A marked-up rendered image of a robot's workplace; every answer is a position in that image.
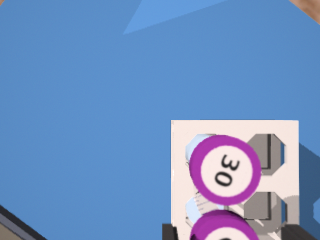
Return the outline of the blue bench mat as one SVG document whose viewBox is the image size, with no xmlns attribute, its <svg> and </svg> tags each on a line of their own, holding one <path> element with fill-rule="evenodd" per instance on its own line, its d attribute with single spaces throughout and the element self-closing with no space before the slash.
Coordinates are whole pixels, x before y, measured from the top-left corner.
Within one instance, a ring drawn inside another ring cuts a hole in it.
<svg viewBox="0 0 320 240">
<path fill-rule="evenodd" d="M 320 25 L 289 0 L 5 0 L 0 205 L 47 240 L 162 240 L 171 120 L 299 121 L 320 240 Z"/>
</svg>

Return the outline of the cream tube rack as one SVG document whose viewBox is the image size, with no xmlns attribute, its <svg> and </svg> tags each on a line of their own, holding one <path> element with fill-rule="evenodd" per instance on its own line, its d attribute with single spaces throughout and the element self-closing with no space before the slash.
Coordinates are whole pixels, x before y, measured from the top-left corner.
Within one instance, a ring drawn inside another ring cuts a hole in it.
<svg viewBox="0 0 320 240">
<path fill-rule="evenodd" d="M 249 144 L 257 153 L 261 180 L 246 201 L 229 206 L 242 216 L 259 240 L 281 240 L 281 227 L 299 225 L 299 149 L 296 120 L 171 120 L 171 223 L 177 226 L 179 240 L 189 240 L 190 229 L 185 204 L 196 189 L 185 159 L 185 146 L 197 134 L 229 135 Z M 281 143 L 285 164 L 281 166 Z M 285 221 L 281 224 L 281 199 Z M 244 204 L 244 214 L 243 214 Z"/>
</svg>

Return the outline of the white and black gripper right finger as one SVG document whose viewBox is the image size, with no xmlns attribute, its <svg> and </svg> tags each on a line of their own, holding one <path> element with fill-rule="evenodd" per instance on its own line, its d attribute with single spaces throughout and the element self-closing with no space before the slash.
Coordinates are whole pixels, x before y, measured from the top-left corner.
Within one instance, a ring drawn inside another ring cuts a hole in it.
<svg viewBox="0 0 320 240">
<path fill-rule="evenodd" d="M 281 240 L 317 240 L 298 224 L 285 224 L 281 227 Z"/>
</svg>

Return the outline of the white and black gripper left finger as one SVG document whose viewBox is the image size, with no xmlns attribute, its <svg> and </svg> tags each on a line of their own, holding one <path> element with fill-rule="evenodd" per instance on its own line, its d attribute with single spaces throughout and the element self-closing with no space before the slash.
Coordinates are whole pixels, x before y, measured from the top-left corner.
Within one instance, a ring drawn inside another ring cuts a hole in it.
<svg viewBox="0 0 320 240">
<path fill-rule="evenodd" d="M 173 223 L 162 223 L 162 240 L 179 240 L 177 226 L 173 226 Z"/>
</svg>

